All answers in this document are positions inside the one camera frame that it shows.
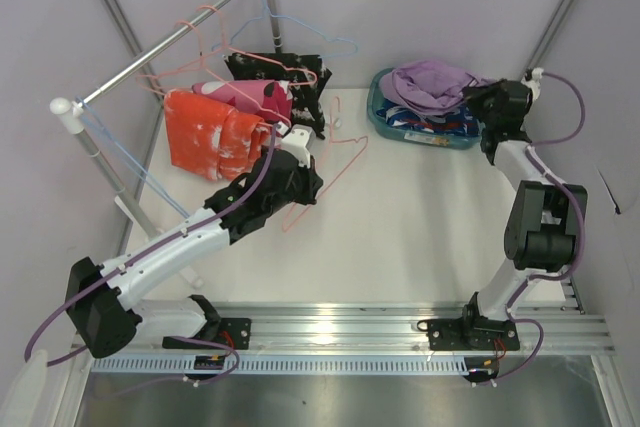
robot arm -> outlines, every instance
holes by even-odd
[[[522,126],[540,95],[541,75],[542,70],[535,69],[521,82],[501,80],[464,91],[472,114],[485,125],[482,151],[516,189],[516,198],[504,234],[505,261],[464,306],[462,317],[426,321],[432,350],[493,351],[498,339],[508,350],[519,350],[511,313],[539,275],[558,274],[575,258],[578,217],[568,198],[545,177],[551,171],[531,147]],[[558,180],[584,213],[586,190]]]
[[[98,266],[89,258],[77,262],[71,269],[67,300],[113,275],[67,311],[91,354],[108,357],[132,341],[160,339],[163,345],[171,344],[165,336],[215,340],[222,319],[203,296],[193,295],[181,302],[143,299],[193,261],[260,229],[285,205],[315,204],[322,179],[307,149],[312,140],[310,129],[294,127],[282,139],[281,149],[273,152],[266,175],[251,196],[222,217],[218,213],[228,210],[256,184],[266,155],[250,173],[216,192],[191,217],[141,248]]]

teal plastic tray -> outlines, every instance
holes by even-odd
[[[373,123],[376,131],[383,137],[402,142],[414,142],[425,145],[435,145],[438,147],[449,147],[451,149],[469,149],[480,140],[478,137],[459,137],[457,135],[430,134],[428,132],[415,132],[411,130],[395,129],[376,115],[376,111],[382,108],[385,99],[378,86],[383,75],[393,69],[384,69],[379,72],[371,81],[369,96],[367,98],[367,117]]]

purple garment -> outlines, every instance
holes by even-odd
[[[444,115],[462,102],[462,88],[486,83],[439,60],[420,60],[393,69],[380,79],[382,95],[420,115]]]

white table surface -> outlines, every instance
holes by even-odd
[[[288,233],[282,220],[192,265],[200,293],[230,302],[468,301],[500,267],[515,192],[479,147],[466,151],[380,137],[366,118],[366,89],[329,89],[342,100],[337,138],[369,135],[365,153]],[[326,141],[316,141],[318,156]],[[328,184],[360,146],[334,145],[320,171]],[[225,186],[173,167],[164,126],[150,171],[189,212]],[[150,189],[141,206],[160,228],[180,216]],[[134,226],[128,250],[145,241]],[[175,275],[149,294],[182,299],[193,289]],[[556,306],[559,283],[542,282],[523,305]]]

pink hanger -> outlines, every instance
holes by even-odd
[[[202,55],[203,45],[204,44],[203,44],[202,34],[201,34],[200,30],[196,26],[191,24],[190,22],[187,22],[185,20],[181,20],[181,21],[178,22],[178,24],[187,25],[198,36],[198,46],[199,46],[199,50],[200,50],[200,56],[196,60],[188,62],[188,63],[184,64],[181,67],[178,67],[176,70],[163,72],[163,73],[157,74],[157,75],[140,74],[140,75],[136,76],[136,82],[138,83],[138,85],[140,85],[145,90],[148,90],[148,91],[160,94],[160,95],[165,95],[167,89],[156,90],[156,89],[150,88],[150,87],[144,85],[143,83],[141,83],[140,79],[147,78],[154,85],[159,85],[158,81],[159,81],[159,79],[161,79],[163,77],[167,77],[167,76],[171,76],[171,75],[177,75],[177,74],[181,74],[181,73],[184,73],[184,72],[197,72],[197,71],[200,71],[200,70],[204,70],[209,75],[211,75],[213,78],[215,78],[216,80],[222,82],[223,85],[228,86],[230,89],[236,91],[238,94],[244,96],[245,98],[247,98],[251,102],[253,102],[257,106],[259,112],[269,112],[272,115],[275,114],[288,127],[291,127],[291,121],[288,118],[284,117],[283,115],[280,115],[278,112],[273,112],[271,110],[263,109],[262,105],[260,104],[260,102],[258,102],[256,99],[251,97],[246,92],[238,89],[233,84],[231,84],[229,81],[223,79],[218,74],[213,72],[211,69],[207,68],[205,60],[207,58],[213,56],[213,55],[216,55],[216,54],[220,53],[224,49],[228,49],[228,50],[230,50],[232,52],[237,52],[239,54],[246,55],[247,57],[252,57],[254,59],[259,59],[259,60],[262,60],[264,62],[268,62],[268,63],[275,64],[275,65],[279,65],[280,67],[282,67],[287,72],[291,72],[291,71],[304,72],[305,74],[307,74],[306,75],[307,79],[309,78],[309,76],[312,77],[312,80],[308,80],[307,82],[292,82],[292,83],[289,84],[291,87],[315,84],[318,81],[318,76],[316,75],[316,73],[311,71],[311,70],[308,70],[308,69],[297,68],[297,67],[286,67],[282,62],[279,62],[277,60],[269,59],[267,57],[262,57],[262,56],[257,55],[257,54],[251,54],[249,52],[245,52],[243,50],[236,49],[235,47],[231,47],[229,45],[228,41],[227,41],[227,35],[226,35],[226,30],[225,30],[225,19],[224,19],[224,16],[223,16],[222,12],[220,12],[220,10],[216,9],[215,7],[213,7],[211,5],[201,5],[200,7],[198,7],[198,10],[201,10],[201,9],[210,9],[214,13],[218,14],[218,20],[219,20],[219,23],[220,23],[220,38],[221,38],[220,47],[218,47],[217,49],[213,50],[212,52],[209,52],[206,55]]]
[[[316,197],[317,200],[320,200],[320,197],[322,197],[333,186],[333,184],[336,183],[336,181],[342,176],[342,174],[344,174],[349,169],[349,167],[351,167],[353,165],[353,163],[356,161],[356,159],[358,157],[360,157],[362,155],[362,153],[365,150],[367,150],[367,147],[369,146],[369,136],[368,135],[363,135],[363,136],[358,137],[358,138],[351,138],[351,139],[344,139],[344,140],[337,140],[337,139],[334,138],[334,136],[333,136],[333,109],[334,109],[334,107],[336,105],[338,107],[338,112],[340,112],[340,110],[342,108],[342,102],[340,101],[340,97],[337,97],[337,96],[334,97],[331,100],[331,108],[329,109],[329,143],[327,144],[327,146],[325,147],[324,151],[322,152],[322,155],[318,159],[318,163],[317,163],[318,171],[320,171],[322,169],[322,166],[327,161],[329,151],[331,150],[331,145],[333,145],[333,144],[359,144],[362,141],[364,141],[364,145],[358,151],[358,153],[353,156],[353,158],[349,161],[349,163],[347,165],[345,165],[345,167],[340,172],[338,172],[338,175],[336,175],[334,177],[334,179],[331,182],[329,182],[329,184],[324,189],[322,189],[322,191],[320,191],[320,193]],[[289,219],[289,217],[291,216],[293,211],[297,209],[297,207],[298,207],[298,204],[293,204],[289,208],[289,211],[287,212],[287,215],[285,215],[284,219],[282,220],[282,231],[283,232],[286,233],[289,230],[291,230],[293,228],[293,226],[298,223],[298,221],[307,213],[307,211],[312,206],[311,205],[306,206],[304,208],[304,210],[302,212],[300,212],[300,214],[295,219],[293,219],[293,222],[291,222],[290,224],[287,225],[287,220]]]

